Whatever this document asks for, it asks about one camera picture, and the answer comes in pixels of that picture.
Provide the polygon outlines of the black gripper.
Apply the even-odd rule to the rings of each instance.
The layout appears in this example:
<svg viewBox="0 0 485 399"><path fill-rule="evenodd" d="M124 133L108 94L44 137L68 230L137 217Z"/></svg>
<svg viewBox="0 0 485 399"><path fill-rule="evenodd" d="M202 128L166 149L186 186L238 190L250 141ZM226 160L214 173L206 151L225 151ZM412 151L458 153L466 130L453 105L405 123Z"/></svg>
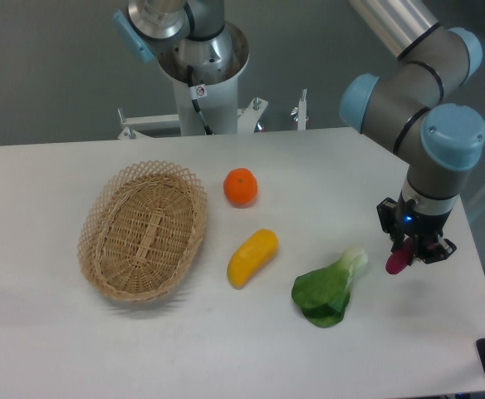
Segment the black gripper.
<svg viewBox="0 0 485 399"><path fill-rule="evenodd" d="M454 207L454 197L432 199L422 195L387 197L377 207L382 230L392 241L391 252L405 246L413 250L413 261L433 264L448 259L457 246L443 237L443 228Z"/></svg>

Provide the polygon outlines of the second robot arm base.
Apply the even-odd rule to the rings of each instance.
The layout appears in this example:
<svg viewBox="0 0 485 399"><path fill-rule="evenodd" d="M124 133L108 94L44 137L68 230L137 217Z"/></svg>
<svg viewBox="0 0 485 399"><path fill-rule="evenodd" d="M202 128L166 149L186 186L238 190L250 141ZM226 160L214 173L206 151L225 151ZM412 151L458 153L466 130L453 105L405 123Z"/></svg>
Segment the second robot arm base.
<svg viewBox="0 0 485 399"><path fill-rule="evenodd" d="M112 17L122 42L141 62L170 57L176 74L206 84L233 67L233 39L223 1L129 1Z"/></svg>

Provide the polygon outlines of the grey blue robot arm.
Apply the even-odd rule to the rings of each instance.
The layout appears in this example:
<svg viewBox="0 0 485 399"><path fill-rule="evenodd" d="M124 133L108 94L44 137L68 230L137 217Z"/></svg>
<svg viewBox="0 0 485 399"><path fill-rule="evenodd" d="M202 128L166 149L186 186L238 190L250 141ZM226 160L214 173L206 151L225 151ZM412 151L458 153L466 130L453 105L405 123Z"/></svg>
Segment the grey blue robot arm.
<svg viewBox="0 0 485 399"><path fill-rule="evenodd" d="M480 67L483 50L470 31L443 27L420 1L355 1L353 8L400 64L389 79L358 76L340 100L340 118L407 163L397 199L377 206L392 240L386 271L449 258L443 227L485 142L485 121L448 102Z"/></svg>

